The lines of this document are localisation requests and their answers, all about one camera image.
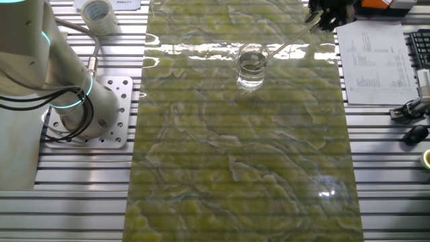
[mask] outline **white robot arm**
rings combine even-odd
[[[0,0],[0,94],[45,96],[58,87],[75,86],[84,98],[66,92],[50,102],[69,130],[93,118],[80,133],[94,138],[116,120],[119,104],[113,92],[99,84],[58,30],[52,8],[44,0]]]

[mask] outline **metal rail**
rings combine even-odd
[[[405,38],[409,32],[430,28],[430,5],[425,5],[429,3],[419,2],[402,19]],[[51,4],[56,17],[84,24],[73,1],[51,0]],[[0,241],[121,241],[148,5],[144,0],[138,11],[117,11],[116,34],[101,38],[98,74],[130,76],[134,82],[127,147],[85,153],[42,147],[35,190],[0,192]],[[93,51],[90,38],[60,30],[69,33],[69,44],[86,62]],[[390,121],[386,106],[349,106],[343,78],[341,84],[365,240],[428,241],[430,172],[418,158],[430,148],[430,138],[412,148],[399,139],[413,125],[430,126],[429,121],[399,125]]]

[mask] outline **keyboard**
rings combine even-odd
[[[417,69],[430,69],[430,30],[412,32],[410,37]]]

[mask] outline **green marble tile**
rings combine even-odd
[[[363,241],[332,33],[240,91],[246,43],[300,32],[297,0],[166,0],[150,10],[124,241]]]

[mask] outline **orange object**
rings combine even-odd
[[[387,9],[388,4],[387,0],[363,0],[361,2],[362,7],[374,8],[374,9]]]

